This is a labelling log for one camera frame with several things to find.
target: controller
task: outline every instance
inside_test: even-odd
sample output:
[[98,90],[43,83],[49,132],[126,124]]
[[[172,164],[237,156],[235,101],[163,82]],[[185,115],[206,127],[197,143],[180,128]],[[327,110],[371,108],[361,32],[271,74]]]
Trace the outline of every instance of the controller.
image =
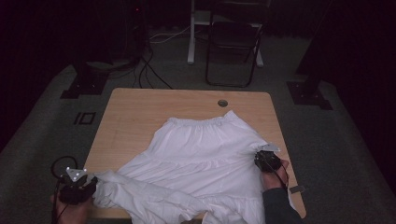
[[67,204],[79,204],[86,202],[96,192],[96,183],[98,182],[95,176],[91,183],[86,185],[87,170],[77,170],[66,168],[68,175],[63,175],[64,187],[60,191],[59,200]]
[[254,163],[265,173],[272,173],[282,166],[280,158],[273,151],[264,150],[256,153]]

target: table hole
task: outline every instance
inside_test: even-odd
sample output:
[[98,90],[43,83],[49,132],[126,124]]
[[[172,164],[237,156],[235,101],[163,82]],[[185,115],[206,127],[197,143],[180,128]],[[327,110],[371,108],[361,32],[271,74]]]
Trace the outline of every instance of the table hole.
[[218,105],[221,107],[226,107],[228,105],[228,102],[226,100],[219,100]]

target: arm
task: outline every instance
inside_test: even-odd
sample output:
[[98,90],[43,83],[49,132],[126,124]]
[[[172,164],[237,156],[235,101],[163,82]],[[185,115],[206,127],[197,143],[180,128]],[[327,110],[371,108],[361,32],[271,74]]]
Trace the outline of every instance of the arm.
[[[286,168],[289,165],[288,161],[281,161],[283,167],[276,172],[284,183],[288,181]],[[262,198],[265,209],[265,222],[267,224],[280,223],[303,223],[300,215],[295,211],[289,202],[288,194],[282,188],[282,183],[273,173],[262,173],[262,184],[264,186],[264,193]]]

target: dark background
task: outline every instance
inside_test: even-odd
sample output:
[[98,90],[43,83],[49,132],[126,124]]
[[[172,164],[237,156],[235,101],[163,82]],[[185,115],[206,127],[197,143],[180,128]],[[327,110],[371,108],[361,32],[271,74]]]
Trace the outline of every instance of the dark background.
[[[111,62],[122,51],[117,43],[125,38],[120,32],[122,13],[130,15],[132,27],[186,27],[190,23],[191,6],[186,0],[112,2],[112,6],[101,1],[0,3],[0,149],[52,78],[71,63],[73,54],[64,50],[64,41],[72,40],[85,60]],[[208,4],[208,0],[197,0],[198,7]],[[134,17],[134,6],[145,9],[145,21]],[[337,88],[395,192],[392,170],[396,152],[390,141],[396,125],[395,1],[273,0],[271,9],[266,34],[312,38],[297,72],[319,77]]]

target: black sleeve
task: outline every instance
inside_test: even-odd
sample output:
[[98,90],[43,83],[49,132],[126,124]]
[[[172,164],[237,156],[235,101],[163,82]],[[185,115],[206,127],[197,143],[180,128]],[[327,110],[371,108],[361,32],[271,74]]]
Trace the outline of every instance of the black sleeve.
[[303,223],[300,215],[290,206],[288,194],[283,189],[268,189],[262,194],[266,224]]

